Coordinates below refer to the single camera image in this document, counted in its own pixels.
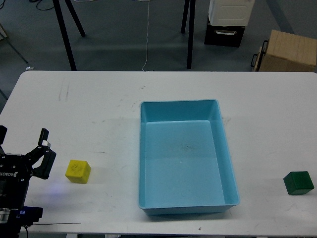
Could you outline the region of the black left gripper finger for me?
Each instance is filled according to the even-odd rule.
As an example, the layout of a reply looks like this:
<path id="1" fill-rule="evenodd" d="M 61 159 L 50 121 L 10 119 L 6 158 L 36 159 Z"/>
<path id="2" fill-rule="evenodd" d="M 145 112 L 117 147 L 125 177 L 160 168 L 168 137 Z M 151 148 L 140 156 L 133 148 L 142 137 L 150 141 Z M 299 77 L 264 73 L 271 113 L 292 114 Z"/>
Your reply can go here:
<path id="1" fill-rule="evenodd" d="M 36 152 L 36 159 L 42 159 L 41 164 L 32 170 L 32 176 L 41 178 L 41 179 L 48 179 L 51 169 L 53 167 L 53 163 L 56 157 L 56 152 L 51 149 L 51 145 L 48 142 L 49 131 L 45 128 L 42 128 L 38 147 Z"/>
<path id="2" fill-rule="evenodd" d="M 4 154 L 4 150 L 2 148 L 2 144 L 4 142 L 4 139 L 5 139 L 5 136 L 6 136 L 6 133 L 7 133 L 7 128 L 3 125 L 0 126 L 0 153 L 1 154 Z"/>

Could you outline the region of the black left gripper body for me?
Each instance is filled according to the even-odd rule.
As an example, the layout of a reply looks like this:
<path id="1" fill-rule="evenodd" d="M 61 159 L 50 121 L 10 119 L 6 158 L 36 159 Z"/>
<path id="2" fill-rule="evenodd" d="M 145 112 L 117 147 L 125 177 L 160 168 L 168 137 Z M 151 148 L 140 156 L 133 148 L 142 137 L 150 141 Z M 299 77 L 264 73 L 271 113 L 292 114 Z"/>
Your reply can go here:
<path id="1" fill-rule="evenodd" d="M 26 155 L 6 154 L 0 150 L 0 207 L 19 210 L 24 206 L 31 177 L 43 178 L 33 165 L 44 156 L 43 146 L 37 146 Z"/>

